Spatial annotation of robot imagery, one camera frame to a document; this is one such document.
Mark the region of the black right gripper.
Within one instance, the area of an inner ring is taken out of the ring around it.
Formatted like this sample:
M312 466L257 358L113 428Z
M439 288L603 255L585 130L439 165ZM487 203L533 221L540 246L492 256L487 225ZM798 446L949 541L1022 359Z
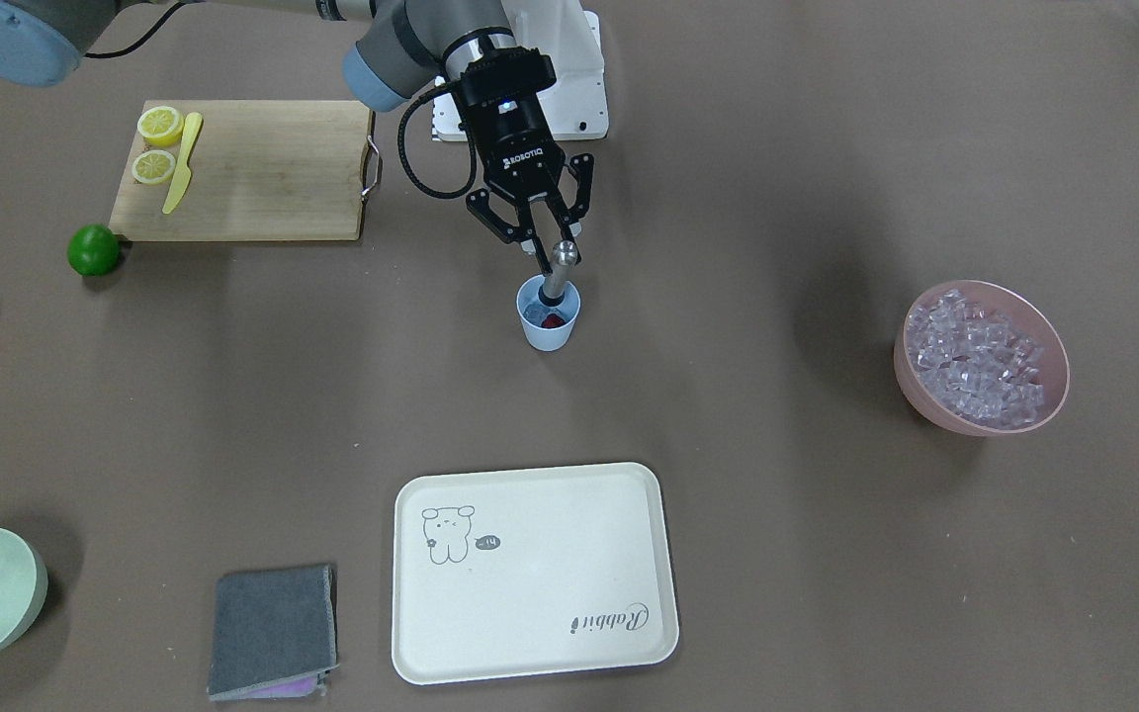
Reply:
M560 242L577 247L593 199L596 156L566 158L548 126L538 95L556 84L551 56L526 46L457 46L444 68L483 180L515 206L516 222L491 208L489 189L467 194L467 211L505 244L519 244L542 275L552 275L530 203L547 203Z

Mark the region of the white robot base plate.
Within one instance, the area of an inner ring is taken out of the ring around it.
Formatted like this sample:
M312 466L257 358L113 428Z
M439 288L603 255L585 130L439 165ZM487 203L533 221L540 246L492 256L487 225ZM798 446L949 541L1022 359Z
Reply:
M555 85L538 95L557 141L595 140L609 131L601 22L579 1L505 1L519 46L547 55Z

